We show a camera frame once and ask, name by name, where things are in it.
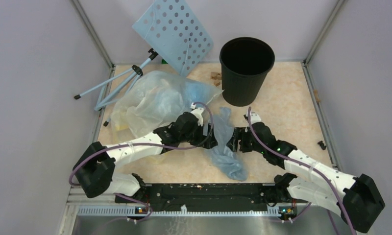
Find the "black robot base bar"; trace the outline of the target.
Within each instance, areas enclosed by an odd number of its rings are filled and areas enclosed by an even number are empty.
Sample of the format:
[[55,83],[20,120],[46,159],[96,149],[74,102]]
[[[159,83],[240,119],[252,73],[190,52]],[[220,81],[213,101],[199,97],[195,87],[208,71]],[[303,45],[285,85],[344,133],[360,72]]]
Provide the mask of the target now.
[[296,200],[286,189],[269,183],[147,184],[132,196],[155,212],[259,212]]

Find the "light blue trash bag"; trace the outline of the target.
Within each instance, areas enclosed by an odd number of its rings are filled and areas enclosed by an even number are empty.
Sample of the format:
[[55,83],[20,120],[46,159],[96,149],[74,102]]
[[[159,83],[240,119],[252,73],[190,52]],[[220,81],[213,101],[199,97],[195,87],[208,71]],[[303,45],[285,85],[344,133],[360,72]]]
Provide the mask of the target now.
[[217,145],[205,150],[212,164],[231,180],[247,180],[247,171],[238,154],[232,151],[228,142],[233,137],[234,126],[230,121],[231,109],[220,107],[219,113],[213,115],[213,136]]

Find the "translucent yellowish trash bag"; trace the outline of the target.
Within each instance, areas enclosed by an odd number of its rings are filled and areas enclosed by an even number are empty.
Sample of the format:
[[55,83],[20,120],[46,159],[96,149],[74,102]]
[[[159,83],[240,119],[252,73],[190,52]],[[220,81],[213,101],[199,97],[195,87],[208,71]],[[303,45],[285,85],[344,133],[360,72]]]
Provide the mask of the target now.
[[220,88],[207,83],[151,71],[115,103],[110,115],[113,142],[144,136],[191,111],[193,102],[209,104],[221,93]]

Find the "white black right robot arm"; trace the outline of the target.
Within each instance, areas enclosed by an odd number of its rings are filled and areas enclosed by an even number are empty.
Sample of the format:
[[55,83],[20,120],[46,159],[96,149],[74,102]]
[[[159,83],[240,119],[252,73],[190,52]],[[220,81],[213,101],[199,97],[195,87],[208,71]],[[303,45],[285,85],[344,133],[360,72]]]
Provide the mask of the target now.
[[277,140],[262,122],[234,128],[230,142],[235,150],[258,152],[269,164],[286,170],[275,189],[282,202],[292,198],[311,202],[337,214],[360,233],[370,230],[385,207],[370,176],[353,176],[326,166],[295,145]]

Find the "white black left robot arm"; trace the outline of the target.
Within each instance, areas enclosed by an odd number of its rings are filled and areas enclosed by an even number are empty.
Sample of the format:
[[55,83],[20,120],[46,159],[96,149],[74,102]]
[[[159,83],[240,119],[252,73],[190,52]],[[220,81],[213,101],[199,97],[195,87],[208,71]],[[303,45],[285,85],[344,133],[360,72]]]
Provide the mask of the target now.
[[139,159],[180,150],[203,147],[213,136],[213,123],[204,123],[198,110],[181,114],[176,121],[123,143],[103,145],[99,141],[88,146],[73,167],[70,179],[77,179],[87,198],[120,193],[133,202],[145,197],[143,180],[136,174],[116,174],[116,168]]

